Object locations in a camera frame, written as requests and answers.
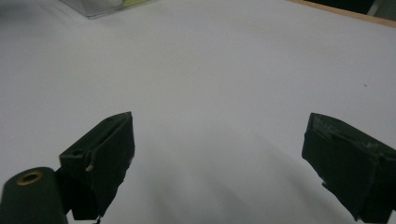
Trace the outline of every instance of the white table surface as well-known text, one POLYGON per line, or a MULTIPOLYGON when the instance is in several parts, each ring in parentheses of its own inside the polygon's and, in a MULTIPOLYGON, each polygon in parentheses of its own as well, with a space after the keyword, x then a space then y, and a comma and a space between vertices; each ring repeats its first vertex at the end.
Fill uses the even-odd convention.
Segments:
POLYGON ((93 21, 0 1, 1 184, 57 169, 124 111, 136 154, 103 223, 355 223, 301 159, 304 131, 317 112, 396 147, 396 29, 283 0, 154 0, 93 21))

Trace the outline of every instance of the screw hole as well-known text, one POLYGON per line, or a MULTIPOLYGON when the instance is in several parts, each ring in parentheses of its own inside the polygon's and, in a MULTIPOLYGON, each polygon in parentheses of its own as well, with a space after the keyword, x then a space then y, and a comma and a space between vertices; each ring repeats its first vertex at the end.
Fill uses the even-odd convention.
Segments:
POLYGON ((43 173, 41 173, 39 171, 34 171, 34 172, 28 173, 28 174, 20 177, 17 180, 17 184, 20 186, 30 185, 30 184, 35 183, 37 180, 41 179, 42 176, 43 176, 43 173))

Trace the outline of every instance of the brass insert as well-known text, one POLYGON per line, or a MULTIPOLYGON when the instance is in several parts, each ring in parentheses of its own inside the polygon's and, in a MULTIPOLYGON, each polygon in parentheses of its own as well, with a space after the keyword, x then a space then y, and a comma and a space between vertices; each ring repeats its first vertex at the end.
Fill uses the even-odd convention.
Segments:
POLYGON ((43 173, 40 171, 32 171, 29 172, 23 176, 21 176, 17 180, 17 184, 20 186, 25 186, 25 185, 30 185, 35 183, 37 180, 41 179, 43 177, 43 173))

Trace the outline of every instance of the white surface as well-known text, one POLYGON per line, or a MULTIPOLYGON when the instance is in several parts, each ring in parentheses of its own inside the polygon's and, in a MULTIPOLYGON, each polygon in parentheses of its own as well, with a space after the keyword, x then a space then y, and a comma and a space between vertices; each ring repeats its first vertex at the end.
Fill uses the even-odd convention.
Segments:
POLYGON ((57 169, 131 110, 135 159, 103 223, 355 223, 301 159, 306 123, 396 147, 395 71, 396 29, 287 1, 156 0, 89 21, 2 0, 0 183, 57 169))

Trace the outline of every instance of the plastic container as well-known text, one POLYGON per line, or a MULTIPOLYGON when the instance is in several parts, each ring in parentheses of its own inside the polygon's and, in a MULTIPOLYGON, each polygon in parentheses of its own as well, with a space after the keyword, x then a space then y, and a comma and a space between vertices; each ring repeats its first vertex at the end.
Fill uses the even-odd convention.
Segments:
POLYGON ((96 19, 148 0, 61 0, 88 19, 96 19))

